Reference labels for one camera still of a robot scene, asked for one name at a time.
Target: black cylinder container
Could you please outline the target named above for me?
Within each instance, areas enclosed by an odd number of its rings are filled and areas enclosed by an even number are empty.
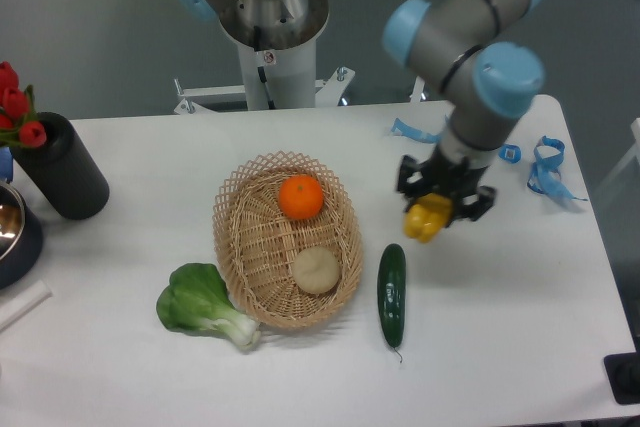
[[[109,184],[73,125],[52,112],[39,113],[38,120],[46,143],[12,147],[13,158],[61,216],[81,220],[97,214],[109,200]]]

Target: metal bowl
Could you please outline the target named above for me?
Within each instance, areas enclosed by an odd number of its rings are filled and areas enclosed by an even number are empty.
[[[42,251],[42,226],[20,193],[0,181],[0,289],[22,278]]]

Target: table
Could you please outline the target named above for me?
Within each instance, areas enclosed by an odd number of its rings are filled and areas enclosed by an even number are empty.
[[[389,134],[396,117],[430,132],[445,102],[75,121],[110,182],[97,216],[65,221],[17,172],[46,245],[19,284],[53,297],[0,333],[0,425],[498,426],[633,415],[602,359],[633,350],[590,203],[559,206],[525,185],[542,135],[566,143],[563,180],[586,195],[559,104],[539,96],[513,132],[523,160],[484,183],[497,205],[431,244],[401,232],[400,158],[432,146]],[[155,314],[169,274],[215,260],[214,196],[239,165],[303,152],[353,201],[365,266],[331,321],[257,350],[171,333]],[[389,350],[375,283],[384,247],[407,255],[404,362]]]

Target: cucumber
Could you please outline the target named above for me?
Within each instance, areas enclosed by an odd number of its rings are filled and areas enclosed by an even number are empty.
[[[407,268],[404,250],[390,244],[382,253],[378,269],[378,314],[384,338],[396,349],[404,334],[404,299]]]

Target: gray wall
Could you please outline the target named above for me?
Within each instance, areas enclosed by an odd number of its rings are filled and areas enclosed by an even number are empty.
[[[354,103],[407,99],[412,75],[380,46],[403,1],[330,0],[318,75],[354,69]],[[545,0],[502,36],[544,61],[545,92],[563,106],[592,193],[631,146],[629,124],[640,117],[639,26],[640,0]],[[241,83],[218,26],[191,19],[175,0],[0,0],[0,59],[35,84],[40,110],[70,118],[168,114],[174,77],[185,88]],[[596,208],[619,287],[640,298],[640,174],[632,174],[612,204]]]

